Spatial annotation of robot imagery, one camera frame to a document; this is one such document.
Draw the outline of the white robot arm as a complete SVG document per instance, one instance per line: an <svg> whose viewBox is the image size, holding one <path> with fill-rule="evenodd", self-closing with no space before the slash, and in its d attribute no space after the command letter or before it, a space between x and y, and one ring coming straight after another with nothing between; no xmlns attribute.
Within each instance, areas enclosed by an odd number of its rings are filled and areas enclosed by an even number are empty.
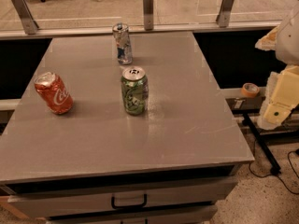
<svg viewBox="0 0 299 224"><path fill-rule="evenodd" d="M276 58L286 64L280 73L270 73L257 119L260 128L274 130L299 105L299 5L255 47L273 50Z"/></svg>

